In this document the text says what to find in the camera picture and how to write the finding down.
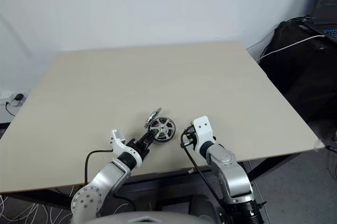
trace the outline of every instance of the toy wheel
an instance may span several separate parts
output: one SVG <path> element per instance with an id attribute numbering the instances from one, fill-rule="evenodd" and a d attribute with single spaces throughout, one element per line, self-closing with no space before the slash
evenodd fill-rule
<path id="1" fill-rule="evenodd" d="M 174 136 L 175 124 L 169 118 L 160 117 L 151 123 L 150 130 L 155 131 L 154 139 L 157 142 L 167 142 Z"/>

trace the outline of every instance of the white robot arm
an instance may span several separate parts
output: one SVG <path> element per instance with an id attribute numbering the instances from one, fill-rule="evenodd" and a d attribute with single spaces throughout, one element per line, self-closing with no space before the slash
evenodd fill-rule
<path id="1" fill-rule="evenodd" d="M 118 130 L 112 130 L 111 143 L 114 152 L 118 155 L 112 159 L 94 179 L 81 188 L 73 197 L 71 210 L 73 213 L 72 224 L 107 224 L 107 223 L 209 223 L 201 218 L 183 215 L 179 213 L 167 212 L 128 212 L 117 215 L 105 216 L 98 218 L 99 211 L 109 193 L 116 192 L 124 181 L 131 175 L 131 170 L 139 167 L 147 154 L 149 146 L 154 140 L 161 139 L 164 135 L 172 137 L 174 132 L 173 122 L 168 123 L 166 118 L 156 119 L 154 124 L 147 121 L 148 131 L 138 140 L 132 139 L 128 144 L 122 133 Z M 189 142 L 183 142 L 186 136 Z M 263 220 L 260 214 L 260 204 L 257 204 L 249 179 L 236 162 L 232 152 L 226 150 L 219 144 L 215 143 L 213 130 L 206 116 L 193 121 L 181 135 L 181 147 L 189 155 L 186 146 L 193 144 L 197 154 L 206 158 L 207 163 L 211 166 L 212 171 L 218 177 L 223 199 L 219 200 L 220 205 L 224 208 L 228 218 L 223 219 L 223 223 L 256 223 L 261 224 Z"/>
<path id="2" fill-rule="evenodd" d="M 183 142 L 184 136 L 189 139 L 189 142 Z M 196 166 L 186 148 L 190 144 L 193 144 L 196 154 L 206 159 L 220 182 L 223 199 L 219 203 L 230 218 L 228 221 L 231 221 L 230 223 L 263 223 L 260 214 L 262 204 L 256 203 L 246 172 L 236 162 L 235 155 L 231 151 L 216 144 L 207 116 L 195 119 L 181 135 L 181 147 Z"/>

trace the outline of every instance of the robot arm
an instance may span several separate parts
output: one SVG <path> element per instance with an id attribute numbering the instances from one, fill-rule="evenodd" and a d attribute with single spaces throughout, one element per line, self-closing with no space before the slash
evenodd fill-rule
<path id="1" fill-rule="evenodd" d="M 235 155 L 215 143 L 207 116 L 195 119 L 184 133 L 190 140 L 182 147 L 193 144 L 196 154 L 206 159 L 217 176 L 223 193 L 222 207 L 233 223 L 263 223 L 260 208 L 246 172 L 236 162 Z"/>
<path id="2" fill-rule="evenodd" d="M 106 196 L 116 192 L 130 177 L 131 170 L 142 165 L 154 136 L 154 131 L 147 131 L 138 141 L 135 142 L 135 139 L 132 139 L 125 145 L 122 133 L 112 130 L 111 143 L 118 157 L 112 159 L 89 184 L 75 194 L 71 203 L 73 224 L 97 218 Z"/>

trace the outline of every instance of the beige tabletop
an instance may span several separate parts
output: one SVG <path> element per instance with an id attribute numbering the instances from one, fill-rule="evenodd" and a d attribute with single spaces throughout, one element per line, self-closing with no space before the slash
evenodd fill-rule
<path id="1" fill-rule="evenodd" d="M 0 140 L 0 192 L 83 183 L 87 154 L 111 148 L 111 129 L 138 139 L 159 106 L 176 135 L 151 145 L 133 176 L 191 167 L 179 138 L 202 115 L 239 161 L 311 150 L 317 140 L 239 43 L 68 52 Z M 92 155 L 89 179 L 112 157 Z"/>

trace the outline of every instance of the white cable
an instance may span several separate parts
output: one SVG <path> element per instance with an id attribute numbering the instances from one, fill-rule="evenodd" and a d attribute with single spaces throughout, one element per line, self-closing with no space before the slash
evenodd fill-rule
<path id="1" fill-rule="evenodd" d="M 39 208 L 39 204 L 37 205 L 37 208 L 36 208 L 36 211 L 35 211 L 35 213 L 34 213 L 34 216 L 33 216 L 33 219 L 32 219 L 32 221 L 31 221 L 31 224 L 33 224 L 33 222 L 34 222 L 34 220 L 35 220 L 35 217 L 36 217 L 38 208 Z"/>
<path id="2" fill-rule="evenodd" d="M 13 222 L 13 221 L 23 220 L 23 219 L 25 219 L 25 218 L 28 218 L 28 216 L 31 214 L 30 211 L 29 211 L 29 213 L 28 213 L 26 216 L 20 217 L 20 218 L 18 218 L 18 217 L 21 216 L 21 215 L 23 215 L 23 214 L 24 214 L 26 211 L 28 211 L 28 210 L 32 210 L 33 208 L 36 209 L 37 206 L 35 206 L 35 205 L 36 205 L 35 203 L 34 203 L 34 204 L 31 204 L 26 210 L 24 210 L 23 212 L 21 212 L 19 215 L 15 216 L 13 219 L 9 219 L 9 218 L 7 218 L 5 215 L 3 215 L 3 217 L 4 217 L 6 220 L 8 220 L 7 224 L 9 224 L 9 223 L 11 223 L 11 222 Z"/>
<path id="3" fill-rule="evenodd" d="M 48 224 L 48 211 L 47 211 L 47 208 L 44 205 L 42 205 L 42 207 L 43 207 L 44 211 L 46 212 L 46 216 L 47 216 L 47 218 L 46 218 L 46 224 Z"/>
<path id="4" fill-rule="evenodd" d="M 252 169 L 251 162 L 248 161 L 248 163 L 249 163 L 249 167 L 251 168 L 251 171 L 252 171 L 253 169 Z M 259 189 L 258 189 L 258 187 L 257 187 L 256 182 L 254 182 L 254 184 L 255 184 L 255 188 L 256 188 L 256 190 L 257 190 L 257 192 L 258 192 L 258 194 L 259 194 L 259 196 L 260 196 L 260 198 L 261 198 L 261 201 L 264 202 L 263 197 L 262 197 L 262 195 L 261 195 L 261 193 L 260 193 L 260 191 L 259 191 Z M 265 215 L 267 216 L 267 219 L 268 219 L 269 224 L 272 224 L 272 223 L 270 222 L 270 218 L 269 218 L 269 215 L 268 215 L 268 212 L 267 212 L 267 207 L 265 207 L 265 205 L 263 205 L 263 207 L 264 207 Z"/>
<path id="5" fill-rule="evenodd" d="M 281 48 L 281 49 L 278 49 L 278 50 L 275 50 L 275 51 L 273 51 L 273 52 L 267 53 L 267 54 L 261 56 L 257 61 L 260 61 L 262 58 L 265 58 L 265 57 L 268 56 L 268 55 L 271 55 L 271 54 L 273 54 L 273 53 L 276 53 L 276 52 L 279 52 L 279 51 L 281 51 L 281 50 L 284 50 L 284 49 L 286 49 L 286 48 L 288 48 L 288 47 L 291 47 L 291 46 L 300 44 L 300 43 L 302 43 L 302 42 L 304 42 L 304 41 L 311 40 L 312 38 L 318 38 L 318 37 L 325 37 L 325 36 L 324 36 L 324 35 L 316 35 L 316 36 L 312 36 L 312 37 L 309 37 L 309 38 L 305 38 L 304 40 L 297 41 L 297 42 L 295 42 L 295 43 L 293 43 L 293 44 L 291 44 L 291 45 L 289 45 L 289 46 L 285 46 L 285 47 L 283 47 L 283 48 Z"/>
<path id="6" fill-rule="evenodd" d="M 2 195 L 0 195 L 0 199 L 1 199 L 1 204 L 2 204 L 2 209 L 0 213 L 0 218 L 1 218 L 2 214 L 4 213 L 4 209 L 5 209 L 5 201 L 3 200 Z"/>
<path id="7" fill-rule="evenodd" d="M 128 203 L 125 204 L 121 204 L 119 207 L 117 207 L 117 209 L 114 211 L 114 213 L 112 215 L 115 215 L 115 213 L 118 211 L 119 208 L 121 208 L 122 206 L 127 206 Z"/>
<path id="8" fill-rule="evenodd" d="M 26 218 L 26 220 L 25 220 L 25 224 L 27 224 L 27 220 L 28 220 L 29 216 L 35 211 L 36 208 L 38 208 L 38 204 L 36 205 L 36 207 L 32 208 L 32 209 L 29 211 L 29 213 L 28 213 L 28 215 L 27 215 L 27 218 Z"/>
<path id="9" fill-rule="evenodd" d="M 8 197 L 6 197 L 5 199 L 1 199 L 1 204 L 0 204 L 0 206 L 3 204 L 3 205 L 5 205 L 4 203 L 6 202 L 6 200 L 8 199 Z"/>
<path id="10" fill-rule="evenodd" d="M 73 194 L 73 191 L 74 191 L 74 186 L 72 187 L 72 190 L 70 191 L 69 196 L 71 196 Z M 58 215 L 56 216 L 54 221 L 52 220 L 52 210 L 53 210 L 53 208 L 51 207 L 51 209 L 49 211 L 49 219 L 51 220 L 51 224 L 55 224 L 55 222 L 57 221 L 57 219 L 59 218 L 59 216 L 63 212 L 63 209 L 58 213 Z"/>
<path id="11" fill-rule="evenodd" d="M 64 216 L 64 217 L 58 222 L 58 224 L 61 224 L 61 222 L 62 222 L 65 218 L 67 218 L 69 215 L 72 215 L 72 213 L 69 213 L 68 215 Z"/>

